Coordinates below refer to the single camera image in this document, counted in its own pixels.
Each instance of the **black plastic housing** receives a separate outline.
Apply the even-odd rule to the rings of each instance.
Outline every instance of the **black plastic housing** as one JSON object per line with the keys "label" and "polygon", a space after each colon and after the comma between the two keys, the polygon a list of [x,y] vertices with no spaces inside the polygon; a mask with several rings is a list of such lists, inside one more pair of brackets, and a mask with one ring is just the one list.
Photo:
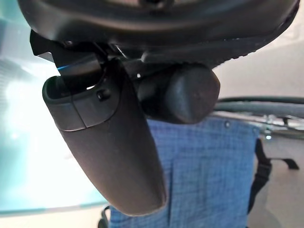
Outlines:
{"label": "black plastic housing", "polygon": [[162,208],[167,201],[162,167],[122,66],[116,61],[108,63],[101,82],[76,95],[60,93],[57,80],[60,77],[45,83],[43,98],[90,181],[126,215],[145,215]]}

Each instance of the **blue checkered fabric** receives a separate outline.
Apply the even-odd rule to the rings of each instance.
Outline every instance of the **blue checkered fabric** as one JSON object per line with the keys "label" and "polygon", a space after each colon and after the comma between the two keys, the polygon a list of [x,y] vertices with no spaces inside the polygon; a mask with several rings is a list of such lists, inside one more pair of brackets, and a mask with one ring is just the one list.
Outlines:
{"label": "blue checkered fabric", "polygon": [[149,125],[169,203],[143,217],[111,208],[110,228],[245,228],[258,130],[216,117],[196,125]]}

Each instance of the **black strap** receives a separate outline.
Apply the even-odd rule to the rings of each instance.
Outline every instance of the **black strap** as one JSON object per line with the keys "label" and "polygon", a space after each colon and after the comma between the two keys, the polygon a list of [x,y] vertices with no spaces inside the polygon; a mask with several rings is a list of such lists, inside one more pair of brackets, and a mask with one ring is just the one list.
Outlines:
{"label": "black strap", "polygon": [[248,214],[251,212],[253,208],[257,194],[269,181],[269,176],[272,170],[271,160],[266,157],[263,150],[262,141],[260,139],[257,139],[256,141],[256,157],[257,157],[258,165],[257,165],[255,179],[251,186]]}

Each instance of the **screw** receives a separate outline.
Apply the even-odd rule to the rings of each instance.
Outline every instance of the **screw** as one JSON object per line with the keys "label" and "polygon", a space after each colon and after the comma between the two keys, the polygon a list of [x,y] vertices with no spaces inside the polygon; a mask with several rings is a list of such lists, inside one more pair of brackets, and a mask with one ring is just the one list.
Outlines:
{"label": "screw", "polygon": [[225,127],[229,128],[230,126],[231,126],[230,122],[229,121],[225,121]]}

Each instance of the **blue shirt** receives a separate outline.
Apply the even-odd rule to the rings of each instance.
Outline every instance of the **blue shirt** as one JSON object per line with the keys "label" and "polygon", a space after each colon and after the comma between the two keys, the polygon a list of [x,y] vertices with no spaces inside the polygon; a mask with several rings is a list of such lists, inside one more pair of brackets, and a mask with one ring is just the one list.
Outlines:
{"label": "blue shirt", "polygon": [[196,125],[149,125],[169,203],[143,217],[111,208],[110,228],[245,228],[259,130],[216,117]]}

